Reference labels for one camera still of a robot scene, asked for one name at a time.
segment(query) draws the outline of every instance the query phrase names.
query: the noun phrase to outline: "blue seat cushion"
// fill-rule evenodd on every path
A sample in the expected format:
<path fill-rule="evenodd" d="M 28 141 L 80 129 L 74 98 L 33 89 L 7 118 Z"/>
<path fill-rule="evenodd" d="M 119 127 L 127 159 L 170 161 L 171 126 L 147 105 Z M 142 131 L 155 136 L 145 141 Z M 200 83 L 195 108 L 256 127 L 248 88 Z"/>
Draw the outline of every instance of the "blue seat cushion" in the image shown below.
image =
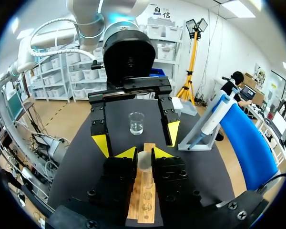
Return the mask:
<path fill-rule="evenodd" d="M 256 190 L 278 170 L 267 142 L 237 104 L 220 124 L 236 153 L 247 190 Z"/>

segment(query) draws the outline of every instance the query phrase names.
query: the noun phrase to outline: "lamp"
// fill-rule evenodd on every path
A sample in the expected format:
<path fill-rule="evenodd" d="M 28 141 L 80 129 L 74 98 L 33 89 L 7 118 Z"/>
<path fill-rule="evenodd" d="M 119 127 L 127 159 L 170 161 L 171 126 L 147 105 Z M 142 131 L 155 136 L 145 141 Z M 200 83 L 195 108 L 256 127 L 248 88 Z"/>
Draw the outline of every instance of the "lamp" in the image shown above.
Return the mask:
<path fill-rule="evenodd" d="M 192 50 L 190 67 L 189 67 L 189 70 L 187 71 L 186 82 L 184 86 L 180 89 L 180 91 L 178 92 L 177 97 L 182 98 L 187 101 L 189 100 L 192 102 L 193 106 L 195 106 L 192 75 L 194 72 L 194 64 L 195 64 L 195 59 L 196 59 L 197 42 L 201 38 L 201 33 L 205 31 L 208 24 L 203 18 L 201 18 L 198 23 L 196 23 L 194 19 L 191 19 L 187 21 L 185 24 L 186 24 L 187 30 L 189 31 L 190 39 L 194 39 L 194 46 Z"/>

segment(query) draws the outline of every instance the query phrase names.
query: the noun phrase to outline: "water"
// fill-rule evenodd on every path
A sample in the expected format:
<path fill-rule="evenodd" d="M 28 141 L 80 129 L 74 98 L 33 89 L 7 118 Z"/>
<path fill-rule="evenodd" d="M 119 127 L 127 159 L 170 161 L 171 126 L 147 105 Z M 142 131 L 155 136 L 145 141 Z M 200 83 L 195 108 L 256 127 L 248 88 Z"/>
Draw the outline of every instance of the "water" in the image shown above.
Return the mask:
<path fill-rule="evenodd" d="M 143 133 L 143 124 L 142 123 L 130 123 L 130 132 L 133 135 L 140 135 Z"/>

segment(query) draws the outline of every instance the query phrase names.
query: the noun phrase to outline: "yellow tripod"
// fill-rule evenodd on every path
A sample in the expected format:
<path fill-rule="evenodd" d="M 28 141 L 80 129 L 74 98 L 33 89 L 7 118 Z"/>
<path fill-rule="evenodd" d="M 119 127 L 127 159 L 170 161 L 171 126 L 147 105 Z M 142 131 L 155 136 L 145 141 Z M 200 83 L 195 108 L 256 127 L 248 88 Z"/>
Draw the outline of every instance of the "yellow tripod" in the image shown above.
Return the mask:
<path fill-rule="evenodd" d="M 195 106 L 195 101 L 194 101 L 192 75 L 193 75 L 196 52 L 197 52 L 197 37 L 198 37 L 198 32 L 196 31 L 194 34 L 194 46 L 193 46 L 193 51 L 192 51 L 190 67 L 189 67 L 189 70 L 187 71 L 186 82 L 177 94 L 178 98 L 181 98 L 187 101 L 190 100 L 194 106 Z"/>

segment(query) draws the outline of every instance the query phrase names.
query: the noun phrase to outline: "black table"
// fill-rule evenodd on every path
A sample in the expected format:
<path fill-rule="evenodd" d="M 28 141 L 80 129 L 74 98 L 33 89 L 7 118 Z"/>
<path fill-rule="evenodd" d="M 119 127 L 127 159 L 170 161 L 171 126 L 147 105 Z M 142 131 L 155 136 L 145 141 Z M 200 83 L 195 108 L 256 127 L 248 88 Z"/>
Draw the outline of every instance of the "black table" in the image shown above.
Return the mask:
<path fill-rule="evenodd" d="M 141 112 L 145 115 L 144 131 L 139 136 L 134 136 L 129 131 L 128 115 L 131 112 Z M 201 152 L 181 152 L 177 147 L 166 146 L 156 100 L 133 99 L 107 103 L 106 118 L 114 155 L 133 146 L 142 151 L 144 143 L 155 143 L 158 148 L 171 155 L 180 156 L 186 162 L 187 174 L 200 191 L 204 206 L 234 198 L 229 174 L 215 145 L 211 151 Z M 181 115 L 177 142 L 187 135 L 198 119 L 199 115 Z M 102 175 L 106 158 L 92 140 L 90 127 L 88 116 L 59 166 L 48 200 L 48 204 L 54 209 L 63 205 L 70 197 L 87 200 L 87 190 L 90 190 Z M 153 226 L 161 224 L 160 208 L 156 201 Z M 126 225 L 138 226 L 134 220 L 127 220 Z"/>

